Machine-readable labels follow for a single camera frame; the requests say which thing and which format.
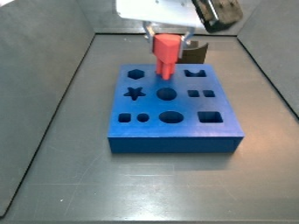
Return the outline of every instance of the circular hole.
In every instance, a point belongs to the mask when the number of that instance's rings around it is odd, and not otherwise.
[[[149,120],[149,115],[148,114],[140,114],[140,115],[137,115],[136,120],[140,123],[145,123]]]
[[[164,87],[156,91],[156,96],[164,101],[171,101],[176,97],[176,92],[169,87]]]
[[[159,115],[159,119],[164,123],[180,123],[183,121],[183,114],[175,111],[165,111]]]

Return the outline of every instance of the blue shape sorter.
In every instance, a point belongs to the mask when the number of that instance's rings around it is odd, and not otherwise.
[[[108,131],[113,153],[232,152],[244,137],[209,65],[123,65]]]

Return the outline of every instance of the oval hole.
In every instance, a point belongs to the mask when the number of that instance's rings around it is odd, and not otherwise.
[[[165,111],[159,115],[159,119],[164,123],[180,123],[183,121],[183,114],[175,111]]]

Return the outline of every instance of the hexagon-shaped hole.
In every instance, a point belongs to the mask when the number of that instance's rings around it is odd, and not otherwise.
[[[127,73],[127,77],[133,80],[139,80],[145,77],[145,72],[139,69],[135,69]]]

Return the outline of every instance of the square hole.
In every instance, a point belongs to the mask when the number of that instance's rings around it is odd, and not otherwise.
[[[128,113],[120,114],[117,116],[117,121],[120,123],[129,123],[131,122],[131,114],[128,114]]]
[[[197,113],[201,123],[223,123],[220,112],[204,111]]]
[[[212,90],[203,90],[201,92],[203,92],[203,95],[205,97],[215,97],[215,94],[213,94],[213,91]]]
[[[188,96],[189,97],[200,97],[200,93],[197,90],[188,90]]]

